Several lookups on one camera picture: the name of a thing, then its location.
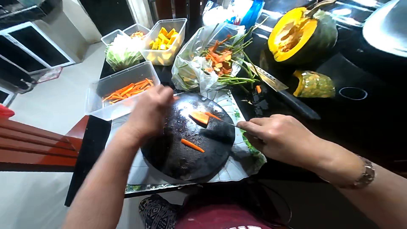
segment clear plastic container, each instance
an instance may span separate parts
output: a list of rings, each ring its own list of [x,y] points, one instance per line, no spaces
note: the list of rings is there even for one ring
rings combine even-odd
[[[144,59],[151,61],[154,65],[171,65],[184,41],[186,21],[186,18],[159,20],[144,38],[145,49],[140,51]],[[151,50],[150,41],[158,37],[161,27],[164,27],[168,32],[174,28],[179,36],[174,40],[169,49]]]
[[[117,29],[117,30],[107,34],[106,36],[103,36],[101,38],[101,40],[107,46],[114,41],[114,39],[117,37],[118,34],[124,35],[125,33],[123,31],[121,31],[120,29]]]
[[[125,34],[129,35],[129,36],[130,36],[131,34],[137,32],[137,31],[143,32],[143,34],[144,34],[143,37],[145,37],[145,36],[150,32],[149,29],[147,29],[146,27],[144,27],[144,26],[142,26],[142,25],[140,25],[140,24],[134,24],[134,25],[128,27],[127,29],[123,30],[123,32],[124,32]]]
[[[145,78],[153,80],[154,85],[160,84],[160,79],[150,61],[143,62],[91,83],[86,94],[85,114],[93,115],[106,121],[129,114],[137,103],[139,96],[144,92],[114,104],[109,104],[108,100],[104,102],[102,100],[112,92],[130,83],[142,81]]]

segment cabbage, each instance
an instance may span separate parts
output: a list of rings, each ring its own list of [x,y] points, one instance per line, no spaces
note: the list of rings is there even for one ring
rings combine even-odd
[[[118,34],[105,50],[106,62],[114,71],[134,66],[143,58],[140,53],[143,47],[144,42],[141,38]]]

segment patterned fabric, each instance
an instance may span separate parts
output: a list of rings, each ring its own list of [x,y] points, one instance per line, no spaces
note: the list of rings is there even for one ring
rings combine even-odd
[[[170,204],[157,194],[145,198],[138,206],[146,229],[174,229],[180,205]]]

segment kitchen knife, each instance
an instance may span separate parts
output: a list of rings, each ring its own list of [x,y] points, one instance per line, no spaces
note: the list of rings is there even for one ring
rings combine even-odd
[[[215,119],[215,120],[218,120],[218,121],[224,122],[224,123],[226,123],[226,124],[228,124],[228,125],[231,125],[231,126],[234,126],[234,127],[238,128],[238,129],[240,129],[239,127],[235,126],[234,124],[228,123],[228,122],[223,121],[223,120],[221,120],[221,119]]]
[[[278,79],[270,75],[268,72],[264,71],[263,69],[259,68],[258,66],[253,66],[252,64],[248,63],[248,66],[250,70],[256,74],[256,71],[254,68],[257,69],[259,73],[259,77],[267,84],[269,85],[272,89],[274,89],[278,94],[280,94],[281,98],[284,99],[284,101],[294,110],[299,112],[301,115],[307,117],[308,119],[312,120],[320,120],[321,117],[309,106],[307,106],[305,103],[301,102],[299,99],[297,99],[295,96],[291,95],[288,93],[285,89],[288,89],[288,87],[280,82]]]

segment knife handle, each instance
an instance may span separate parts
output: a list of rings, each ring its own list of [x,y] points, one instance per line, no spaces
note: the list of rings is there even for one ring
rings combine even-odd
[[[288,93],[286,90],[280,90],[277,93],[288,103],[288,105],[299,112],[301,115],[305,116],[308,119],[320,120],[321,117],[313,109],[307,106],[305,103],[301,102],[292,94]]]

